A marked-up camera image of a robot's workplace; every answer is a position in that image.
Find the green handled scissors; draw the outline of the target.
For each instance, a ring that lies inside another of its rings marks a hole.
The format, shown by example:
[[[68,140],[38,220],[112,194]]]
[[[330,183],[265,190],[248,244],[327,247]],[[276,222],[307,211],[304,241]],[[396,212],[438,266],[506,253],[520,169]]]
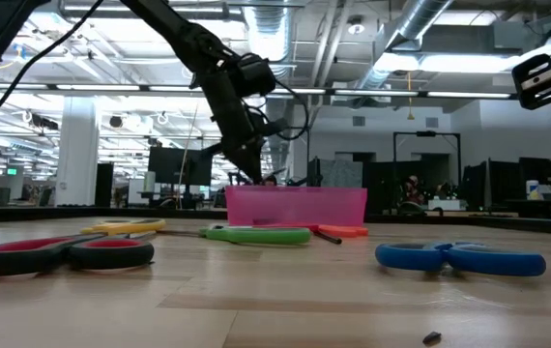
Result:
[[[209,240],[258,245],[302,245],[312,237],[307,228],[221,227],[201,229],[200,233]]]

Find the thin black paintbrush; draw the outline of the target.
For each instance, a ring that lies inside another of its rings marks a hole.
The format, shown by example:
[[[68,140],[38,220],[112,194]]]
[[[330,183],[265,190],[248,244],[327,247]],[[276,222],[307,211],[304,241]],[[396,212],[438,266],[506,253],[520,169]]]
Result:
[[[329,235],[327,233],[324,233],[320,230],[313,231],[313,235],[315,237],[318,237],[320,239],[323,239],[323,240],[325,240],[329,243],[335,244],[335,245],[341,245],[342,244],[342,240],[340,238],[334,237],[334,236]]]

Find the dark office partition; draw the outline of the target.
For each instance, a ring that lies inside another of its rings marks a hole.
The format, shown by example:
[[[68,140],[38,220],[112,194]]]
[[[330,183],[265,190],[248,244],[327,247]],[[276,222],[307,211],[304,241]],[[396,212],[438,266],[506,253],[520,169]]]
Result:
[[[333,159],[314,157],[308,163],[311,187],[366,189],[365,212],[387,215],[392,207],[393,170],[390,161],[376,161],[374,153],[336,152]]]

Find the black and red scissors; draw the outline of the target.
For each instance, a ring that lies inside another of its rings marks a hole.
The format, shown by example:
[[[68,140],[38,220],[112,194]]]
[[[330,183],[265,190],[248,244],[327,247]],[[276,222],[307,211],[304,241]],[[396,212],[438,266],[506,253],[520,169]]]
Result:
[[[62,265],[76,270],[112,271],[152,262],[149,242],[104,233],[70,235],[0,244],[0,277],[46,274]]]

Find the silver spiral air duct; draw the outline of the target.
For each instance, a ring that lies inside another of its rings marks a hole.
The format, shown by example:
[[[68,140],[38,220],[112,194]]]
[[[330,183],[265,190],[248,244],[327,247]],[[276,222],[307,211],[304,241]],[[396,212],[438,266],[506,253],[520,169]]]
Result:
[[[423,35],[452,2],[407,0],[398,18],[380,26],[372,46],[374,62],[357,81],[355,89],[379,89],[391,73],[404,71],[405,63],[417,63],[408,54],[421,51]]]

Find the red plastic bin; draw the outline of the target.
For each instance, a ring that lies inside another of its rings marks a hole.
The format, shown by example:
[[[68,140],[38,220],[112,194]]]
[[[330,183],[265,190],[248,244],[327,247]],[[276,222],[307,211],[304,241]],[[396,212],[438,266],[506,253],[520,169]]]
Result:
[[[328,224],[361,226],[364,188],[229,186],[225,189],[232,225]]]

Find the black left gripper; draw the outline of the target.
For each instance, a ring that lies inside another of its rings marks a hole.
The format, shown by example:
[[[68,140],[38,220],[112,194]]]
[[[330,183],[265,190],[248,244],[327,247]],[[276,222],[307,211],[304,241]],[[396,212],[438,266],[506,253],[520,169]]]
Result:
[[[218,149],[253,183],[260,183],[264,138],[288,126],[284,119],[267,121],[260,110],[244,103],[245,97],[266,96],[276,87],[268,63],[239,63],[202,72],[197,75],[197,83],[221,133]]]

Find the blue handled scissors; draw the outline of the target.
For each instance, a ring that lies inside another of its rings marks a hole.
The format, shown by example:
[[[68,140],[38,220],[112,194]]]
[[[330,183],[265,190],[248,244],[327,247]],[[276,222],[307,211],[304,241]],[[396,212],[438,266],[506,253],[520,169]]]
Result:
[[[375,257],[382,266],[410,271],[439,272],[445,265],[493,276],[542,276],[546,271],[539,253],[465,242],[381,244]]]

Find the yellow handled scissors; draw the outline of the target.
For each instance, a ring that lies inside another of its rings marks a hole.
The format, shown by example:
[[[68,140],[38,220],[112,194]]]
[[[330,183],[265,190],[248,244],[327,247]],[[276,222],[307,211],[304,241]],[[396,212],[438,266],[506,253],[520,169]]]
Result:
[[[139,234],[162,230],[166,225],[164,219],[114,219],[101,221],[90,227],[83,228],[82,234],[105,233],[108,236],[120,234]]]

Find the white pillar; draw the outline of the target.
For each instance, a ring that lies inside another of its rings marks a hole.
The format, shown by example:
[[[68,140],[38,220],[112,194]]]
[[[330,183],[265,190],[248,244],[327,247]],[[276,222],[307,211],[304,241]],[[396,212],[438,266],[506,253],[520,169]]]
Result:
[[[95,202],[101,115],[94,98],[64,97],[55,205]]]

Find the long ceiling light strip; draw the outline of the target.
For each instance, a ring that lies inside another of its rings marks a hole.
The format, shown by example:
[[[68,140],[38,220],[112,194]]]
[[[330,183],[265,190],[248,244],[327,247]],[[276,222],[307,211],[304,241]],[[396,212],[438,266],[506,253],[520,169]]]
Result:
[[[478,93],[453,91],[409,91],[409,90],[353,90],[333,88],[293,88],[299,96],[328,96],[342,98],[429,98],[458,100],[515,100],[515,94]],[[37,84],[18,83],[15,93],[58,94],[58,95],[111,95],[111,96],[203,96],[200,88],[190,89],[180,85],[114,85],[114,84]]]

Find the black desk monitors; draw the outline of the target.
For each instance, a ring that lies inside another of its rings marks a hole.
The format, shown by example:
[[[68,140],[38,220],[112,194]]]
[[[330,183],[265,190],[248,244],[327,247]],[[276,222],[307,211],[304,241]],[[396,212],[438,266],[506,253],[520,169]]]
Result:
[[[526,182],[551,186],[551,159],[520,158],[517,162],[488,159],[463,169],[459,197],[469,208],[501,206],[526,199]]]

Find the black cabinet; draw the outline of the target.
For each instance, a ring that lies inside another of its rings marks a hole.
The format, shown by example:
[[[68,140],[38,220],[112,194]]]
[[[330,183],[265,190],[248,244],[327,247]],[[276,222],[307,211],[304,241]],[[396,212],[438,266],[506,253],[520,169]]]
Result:
[[[99,163],[97,167],[95,206],[109,207],[113,188],[113,163]]]

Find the black frame stand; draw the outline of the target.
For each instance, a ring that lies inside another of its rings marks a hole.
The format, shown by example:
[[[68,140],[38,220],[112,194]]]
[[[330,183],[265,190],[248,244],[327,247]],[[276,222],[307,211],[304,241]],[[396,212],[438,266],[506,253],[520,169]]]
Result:
[[[435,195],[450,196],[452,187],[446,178],[439,179],[439,169],[437,164],[433,164],[430,159],[421,159],[419,161],[405,161],[404,174],[398,173],[398,156],[397,151],[399,143],[397,137],[399,135],[408,136],[413,135],[418,138],[431,138],[442,136],[444,140],[450,143],[446,136],[452,136],[456,140],[456,159],[457,159],[457,185],[461,182],[461,143],[459,133],[450,132],[436,132],[433,130],[420,130],[420,131],[396,131],[392,134],[392,188],[391,188],[391,203],[395,208],[395,212],[400,217],[425,217],[426,216],[426,204]],[[406,179],[416,175],[420,181],[420,187],[424,192],[425,200],[423,205],[418,205],[412,202],[406,202],[404,200],[404,186]]]

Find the small orange handled scissors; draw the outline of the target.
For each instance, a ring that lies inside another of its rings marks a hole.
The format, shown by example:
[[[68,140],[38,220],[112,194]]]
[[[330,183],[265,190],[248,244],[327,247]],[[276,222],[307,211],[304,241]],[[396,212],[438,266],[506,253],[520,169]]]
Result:
[[[368,235],[368,229],[357,226],[319,225],[318,231],[337,238],[357,238]]]

